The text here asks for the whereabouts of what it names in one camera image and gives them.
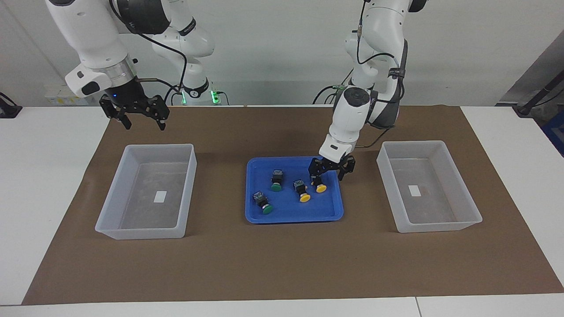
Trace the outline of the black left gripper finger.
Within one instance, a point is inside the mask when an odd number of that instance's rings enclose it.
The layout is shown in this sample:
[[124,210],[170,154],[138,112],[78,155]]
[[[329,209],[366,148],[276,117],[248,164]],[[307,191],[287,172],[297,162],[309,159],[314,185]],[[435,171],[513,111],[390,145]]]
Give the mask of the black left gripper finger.
[[327,189],[327,186],[323,183],[321,171],[321,159],[318,157],[312,158],[310,165],[308,167],[308,172],[310,176],[310,182],[314,189]]
[[338,180],[341,182],[345,175],[350,174],[355,168],[355,158],[353,155],[346,155],[342,157],[341,161],[338,163]]

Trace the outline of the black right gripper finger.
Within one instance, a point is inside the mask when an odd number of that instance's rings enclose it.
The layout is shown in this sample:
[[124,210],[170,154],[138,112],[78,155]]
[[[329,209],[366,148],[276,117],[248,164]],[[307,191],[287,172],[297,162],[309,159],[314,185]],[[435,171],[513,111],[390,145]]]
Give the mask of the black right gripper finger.
[[148,99],[148,116],[157,123],[157,126],[162,132],[167,126],[166,121],[170,112],[162,96],[157,95]]
[[122,108],[115,106],[109,96],[102,95],[99,99],[99,104],[107,118],[121,122],[127,130],[131,128],[131,120],[129,120],[125,111]]

